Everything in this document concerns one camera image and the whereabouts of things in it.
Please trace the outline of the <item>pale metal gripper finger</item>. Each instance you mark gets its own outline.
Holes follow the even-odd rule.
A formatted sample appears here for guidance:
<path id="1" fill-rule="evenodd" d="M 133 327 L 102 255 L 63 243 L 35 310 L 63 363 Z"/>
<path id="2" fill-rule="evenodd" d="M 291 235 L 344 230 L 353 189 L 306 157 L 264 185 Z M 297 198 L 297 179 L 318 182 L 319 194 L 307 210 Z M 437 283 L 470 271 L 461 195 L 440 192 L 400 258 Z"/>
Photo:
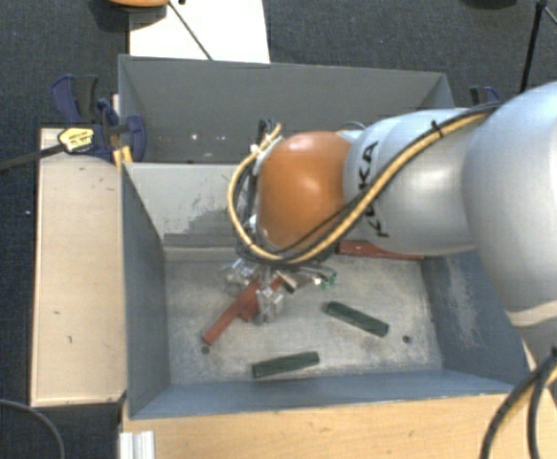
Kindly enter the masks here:
<path id="1" fill-rule="evenodd" d="M 224 268 L 225 290 L 228 295 L 239 295 L 256 277 L 256 264 L 238 258 Z"/>
<path id="2" fill-rule="evenodd" d="M 256 292 L 257 314 L 260 323 L 272 323 L 281 314 L 284 307 L 285 293 L 281 289 L 263 288 Z"/>

